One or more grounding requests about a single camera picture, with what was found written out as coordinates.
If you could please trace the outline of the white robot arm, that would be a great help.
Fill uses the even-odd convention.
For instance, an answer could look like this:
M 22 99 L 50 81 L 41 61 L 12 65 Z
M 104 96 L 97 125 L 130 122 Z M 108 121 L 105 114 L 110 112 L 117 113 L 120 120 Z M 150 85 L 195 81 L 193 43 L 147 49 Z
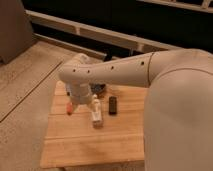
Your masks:
M 77 54 L 59 78 L 76 105 L 91 83 L 146 87 L 145 171 L 213 171 L 213 54 L 177 49 L 91 64 Z

